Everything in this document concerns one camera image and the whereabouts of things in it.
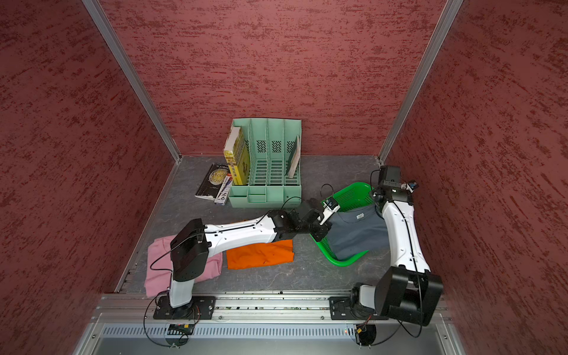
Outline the green plastic basket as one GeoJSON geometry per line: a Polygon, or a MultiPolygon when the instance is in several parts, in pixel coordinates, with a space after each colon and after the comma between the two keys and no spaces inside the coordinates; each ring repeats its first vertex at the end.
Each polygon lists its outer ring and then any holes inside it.
{"type": "MultiPolygon", "coordinates": [[[[333,198],[340,204],[341,212],[349,212],[373,205],[374,201],[371,199],[370,192],[371,186],[368,183],[355,182],[339,192],[335,192],[333,198]]],[[[368,251],[361,251],[347,259],[339,260],[331,250],[326,239],[316,242],[316,245],[328,262],[338,267],[350,266],[368,253],[368,251]]]]}

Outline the grey-blue t-shirt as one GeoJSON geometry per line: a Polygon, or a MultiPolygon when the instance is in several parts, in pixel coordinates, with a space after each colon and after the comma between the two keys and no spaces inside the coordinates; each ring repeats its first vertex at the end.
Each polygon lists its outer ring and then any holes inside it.
{"type": "Polygon", "coordinates": [[[336,212],[328,222],[331,229],[325,239],[337,260],[390,246],[386,222],[375,205],[336,212]]]}

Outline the orange t-shirt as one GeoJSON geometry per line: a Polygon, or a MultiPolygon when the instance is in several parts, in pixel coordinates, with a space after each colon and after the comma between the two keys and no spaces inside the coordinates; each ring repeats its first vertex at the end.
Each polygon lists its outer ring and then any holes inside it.
{"type": "Polygon", "coordinates": [[[293,240],[276,243],[257,243],[226,252],[228,269],[242,270],[276,266],[294,261],[293,240]]]}

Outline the pink t-shirt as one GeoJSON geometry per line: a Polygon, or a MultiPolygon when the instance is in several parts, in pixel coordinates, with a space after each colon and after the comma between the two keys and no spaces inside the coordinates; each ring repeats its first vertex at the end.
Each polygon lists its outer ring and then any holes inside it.
{"type": "MultiPolygon", "coordinates": [[[[144,283],[147,297],[155,297],[158,293],[166,291],[170,286],[172,261],[166,253],[170,250],[170,243],[174,238],[174,235],[158,238],[148,248],[148,266],[144,283]]],[[[200,283],[219,277],[222,266],[222,254],[217,254],[208,259],[204,273],[195,282],[200,283]]]]}

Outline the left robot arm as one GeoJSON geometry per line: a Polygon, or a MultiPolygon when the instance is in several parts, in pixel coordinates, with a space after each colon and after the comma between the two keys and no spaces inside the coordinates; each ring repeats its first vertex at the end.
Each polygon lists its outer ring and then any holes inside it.
{"type": "Polygon", "coordinates": [[[321,241],[331,229],[330,217],[339,210],[335,198],[323,202],[310,199],[290,211],[272,209],[262,217],[238,223],[205,225],[200,218],[189,221],[170,243],[170,306],[177,309],[192,302],[195,279],[204,273],[211,257],[247,245],[291,240],[297,235],[311,235],[321,241]]]}

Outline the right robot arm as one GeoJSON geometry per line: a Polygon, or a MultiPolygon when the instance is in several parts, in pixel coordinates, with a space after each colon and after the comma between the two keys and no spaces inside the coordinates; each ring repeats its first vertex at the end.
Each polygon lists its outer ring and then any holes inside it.
{"type": "Polygon", "coordinates": [[[399,167],[380,167],[378,184],[370,196],[386,223],[391,265],[377,285],[358,283],[352,288],[349,303],[357,316],[377,315],[421,327],[430,324],[443,284],[431,272],[419,244],[412,197],[415,188],[414,180],[402,181],[399,167]]]}

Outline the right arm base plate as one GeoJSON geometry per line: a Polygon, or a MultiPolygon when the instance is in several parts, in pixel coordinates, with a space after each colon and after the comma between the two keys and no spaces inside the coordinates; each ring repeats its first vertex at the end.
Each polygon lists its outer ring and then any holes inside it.
{"type": "Polygon", "coordinates": [[[388,320],[387,317],[378,315],[370,308],[357,303],[351,304],[349,297],[330,297],[328,301],[332,320],[388,320]]]}

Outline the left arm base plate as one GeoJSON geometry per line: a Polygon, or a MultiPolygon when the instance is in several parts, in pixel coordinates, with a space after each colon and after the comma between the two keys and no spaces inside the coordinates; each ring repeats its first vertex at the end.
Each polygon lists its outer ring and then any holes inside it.
{"type": "Polygon", "coordinates": [[[184,306],[173,308],[168,295],[161,295],[155,301],[154,320],[210,320],[216,304],[213,296],[193,297],[184,306]]]}

